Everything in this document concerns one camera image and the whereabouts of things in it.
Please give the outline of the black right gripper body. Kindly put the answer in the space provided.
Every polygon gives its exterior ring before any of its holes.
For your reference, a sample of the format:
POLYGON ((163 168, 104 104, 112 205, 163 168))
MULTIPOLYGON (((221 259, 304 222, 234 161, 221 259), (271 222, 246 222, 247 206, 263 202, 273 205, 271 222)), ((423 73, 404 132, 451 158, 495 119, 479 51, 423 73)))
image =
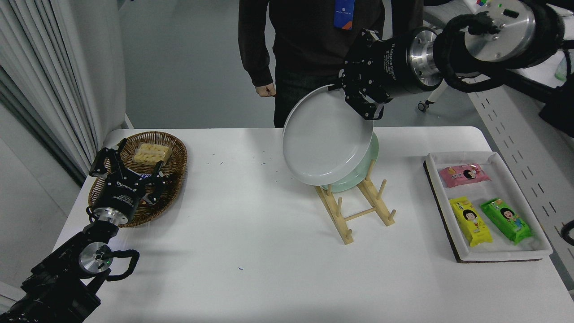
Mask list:
POLYGON ((361 80, 371 98, 396 98, 417 93, 417 77, 410 59, 414 35, 409 32, 380 39, 377 31, 363 29, 365 65, 361 80))

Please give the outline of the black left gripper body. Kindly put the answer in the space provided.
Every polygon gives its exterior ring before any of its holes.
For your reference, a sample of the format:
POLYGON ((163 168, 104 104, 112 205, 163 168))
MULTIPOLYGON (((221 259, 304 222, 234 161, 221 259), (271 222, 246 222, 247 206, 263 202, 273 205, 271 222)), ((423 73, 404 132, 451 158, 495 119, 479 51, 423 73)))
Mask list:
POLYGON ((127 218, 133 218, 146 193, 141 180, 141 174, 135 172, 109 174, 102 191, 93 204, 93 210, 113 209, 127 218))

